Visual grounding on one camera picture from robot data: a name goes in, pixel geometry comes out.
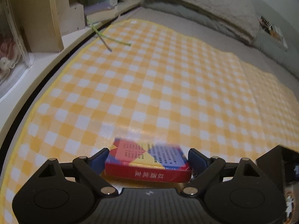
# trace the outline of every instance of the white and yellow gingham cloth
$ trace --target white and yellow gingham cloth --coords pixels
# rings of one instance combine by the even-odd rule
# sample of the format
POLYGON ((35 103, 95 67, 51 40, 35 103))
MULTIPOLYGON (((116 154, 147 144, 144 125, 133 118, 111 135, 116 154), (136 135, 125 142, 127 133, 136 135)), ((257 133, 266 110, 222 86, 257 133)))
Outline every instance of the white and yellow gingham cloth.
POLYGON ((106 40, 110 52, 95 40, 35 104, 5 171, 1 223, 17 223, 12 199, 46 159, 92 156, 115 137, 180 144, 232 162, 278 143, 299 150, 298 102, 274 76, 147 21, 120 22, 105 35, 132 45, 106 40))

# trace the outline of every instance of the book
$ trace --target book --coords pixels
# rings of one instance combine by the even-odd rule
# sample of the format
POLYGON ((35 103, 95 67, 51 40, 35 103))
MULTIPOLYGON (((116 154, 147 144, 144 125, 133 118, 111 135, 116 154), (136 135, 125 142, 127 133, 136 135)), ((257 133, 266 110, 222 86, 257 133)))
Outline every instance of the book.
POLYGON ((190 181, 192 168, 179 146, 115 139, 105 162, 105 174, 125 179, 186 183, 190 181))
POLYGON ((91 23, 97 23, 107 19, 113 19, 116 15, 116 8, 98 11, 89 15, 85 15, 86 20, 88 19, 91 23))

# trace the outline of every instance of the cigarette pack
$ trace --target cigarette pack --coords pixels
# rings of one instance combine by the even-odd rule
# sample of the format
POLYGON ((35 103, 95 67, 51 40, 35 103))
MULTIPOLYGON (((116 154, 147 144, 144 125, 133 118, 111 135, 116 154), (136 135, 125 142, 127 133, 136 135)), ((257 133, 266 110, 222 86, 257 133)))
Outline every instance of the cigarette pack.
POLYGON ((154 182, 189 182, 192 168, 181 148, 170 144, 115 139, 105 162, 105 174, 154 182))

